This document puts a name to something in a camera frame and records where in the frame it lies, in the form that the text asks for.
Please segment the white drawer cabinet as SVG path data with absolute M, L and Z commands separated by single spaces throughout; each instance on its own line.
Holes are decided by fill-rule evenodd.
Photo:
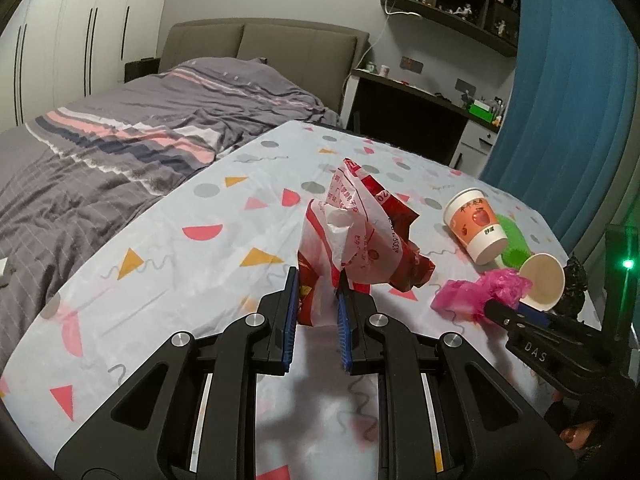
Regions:
M 485 168 L 498 133 L 469 120 L 451 156 L 449 167 L 478 178 Z

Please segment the blue curtain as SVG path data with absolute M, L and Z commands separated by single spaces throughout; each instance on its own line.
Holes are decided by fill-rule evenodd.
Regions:
M 613 0 L 521 0 L 514 85 L 483 180 L 587 260 L 637 165 L 639 47 Z

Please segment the black nightstand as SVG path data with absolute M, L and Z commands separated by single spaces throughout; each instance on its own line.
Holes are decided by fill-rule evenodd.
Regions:
M 159 67 L 160 58 L 140 58 L 140 60 L 128 62 L 124 66 L 124 83 L 157 74 Z

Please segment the dark top desk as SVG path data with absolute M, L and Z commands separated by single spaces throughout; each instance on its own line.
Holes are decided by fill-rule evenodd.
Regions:
M 498 128 L 424 90 L 366 72 L 349 76 L 342 108 L 346 128 L 371 140 L 449 164 L 469 120 Z

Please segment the black plastic bag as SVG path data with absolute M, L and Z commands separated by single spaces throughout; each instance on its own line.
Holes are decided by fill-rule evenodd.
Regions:
M 562 296 L 553 308 L 558 315 L 576 320 L 584 307 L 588 276 L 582 263 L 571 255 L 564 266 L 565 285 Z

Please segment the grey striped duvet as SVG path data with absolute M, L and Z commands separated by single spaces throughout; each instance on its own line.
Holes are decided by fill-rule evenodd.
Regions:
M 259 58 L 194 58 L 1 136 L 1 354 L 145 209 L 290 120 L 336 127 L 316 94 Z

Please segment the pink plastic bag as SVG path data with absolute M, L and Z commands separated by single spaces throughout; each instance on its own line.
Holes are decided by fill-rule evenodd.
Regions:
M 532 287 L 533 282 L 518 274 L 517 270 L 490 270 L 475 282 L 446 281 L 442 289 L 436 292 L 431 308 L 436 312 L 454 312 L 480 320 L 485 317 L 485 304 L 489 300 L 515 309 Z

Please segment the green box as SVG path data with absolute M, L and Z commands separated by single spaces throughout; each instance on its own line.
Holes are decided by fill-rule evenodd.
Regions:
M 481 100 L 473 100 L 468 107 L 468 112 L 485 122 L 493 122 L 495 120 L 494 108 Z

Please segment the grey upholstered headboard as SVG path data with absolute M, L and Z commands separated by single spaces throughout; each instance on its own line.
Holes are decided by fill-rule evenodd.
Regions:
M 284 18 L 212 18 L 175 24 L 160 56 L 161 72 L 192 58 L 263 58 L 334 112 L 363 58 L 370 35 L 359 29 Z

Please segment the red white plastic bag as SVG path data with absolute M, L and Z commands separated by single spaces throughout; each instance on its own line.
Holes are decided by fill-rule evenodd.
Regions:
M 336 323 L 335 296 L 342 274 L 357 292 L 370 292 L 376 284 L 400 292 L 425 285 L 435 265 L 409 240 L 417 218 L 372 174 L 344 159 L 326 196 L 311 200 L 305 211 L 297 251 L 299 324 Z

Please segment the white wardrobe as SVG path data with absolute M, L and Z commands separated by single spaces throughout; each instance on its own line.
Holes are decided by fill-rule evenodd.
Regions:
M 156 55 L 165 0 L 22 0 L 1 34 L 1 127 L 115 88 Z

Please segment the patterned white table cloth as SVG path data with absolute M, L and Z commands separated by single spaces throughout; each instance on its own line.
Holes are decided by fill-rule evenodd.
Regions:
M 350 158 L 419 214 L 410 240 L 434 261 L 431 281 L 411 292 L 376 285 L 378 310 L 431 337 L 458 332 L 544 414 L 553 388 L 459 315 L 431 309 L 448 280 L 480 272 L 446 230 L 448 202 L 480 188 L 511 218 L 533 252 L 567 255 L 541 214 L 467 174 L 346 133 L 289 122 L 263 134 L 145 211 L 68 281 L 18 344 L 1 399 L 28 443 L 53 465 L 92 413 L 169 336 L 222 332 L 283 288 L 307 204 L 326 195 Z M 259 479 L 376 479 L 378 385 L 341 367 L 335 327 L 299 327 L 291 370 L 258 377 Z

